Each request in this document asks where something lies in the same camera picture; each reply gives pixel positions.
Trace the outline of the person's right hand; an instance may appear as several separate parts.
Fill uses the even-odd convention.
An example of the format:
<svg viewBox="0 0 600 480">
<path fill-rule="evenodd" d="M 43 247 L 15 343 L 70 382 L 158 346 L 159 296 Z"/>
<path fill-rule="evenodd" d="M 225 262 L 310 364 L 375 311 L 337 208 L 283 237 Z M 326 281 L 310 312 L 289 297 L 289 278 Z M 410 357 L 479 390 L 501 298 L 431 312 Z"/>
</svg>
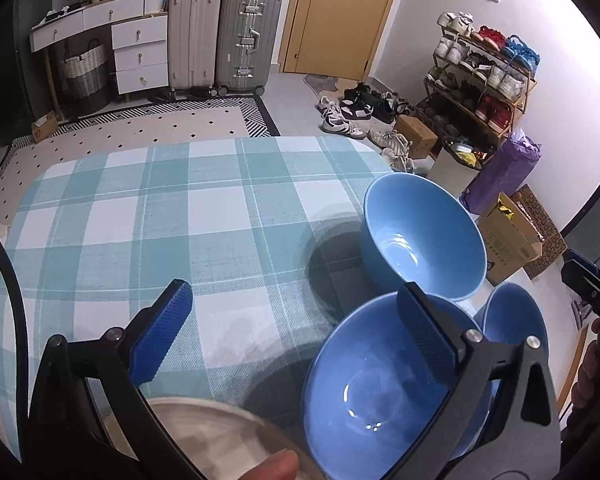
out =
<svg viewBox="0 0 600 480">
<path fill-rule="evenodd" d="M 598 340 L 592 340 L 586 348 L 584 358 L 578 369 L 577 381 L 571 389 L 571 403 L 576 410 L 584 408 L 595 392 L 595 379 L 600 369 L 597 355 Z"/>
</svg>

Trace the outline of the person's left hand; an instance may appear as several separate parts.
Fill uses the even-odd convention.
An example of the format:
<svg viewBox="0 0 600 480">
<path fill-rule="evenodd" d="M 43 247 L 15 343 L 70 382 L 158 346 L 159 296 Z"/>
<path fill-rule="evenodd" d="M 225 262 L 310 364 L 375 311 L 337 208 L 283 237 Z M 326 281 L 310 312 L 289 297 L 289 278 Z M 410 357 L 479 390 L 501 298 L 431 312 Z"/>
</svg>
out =
<svg viewBox="0 0 600 480">
<path fill-rule="evenodd" d="M 298 454 L 293 450 L 280 450 L 245 472 L 239 480 L 294 480 L 298 471 Z"/>
</svg>

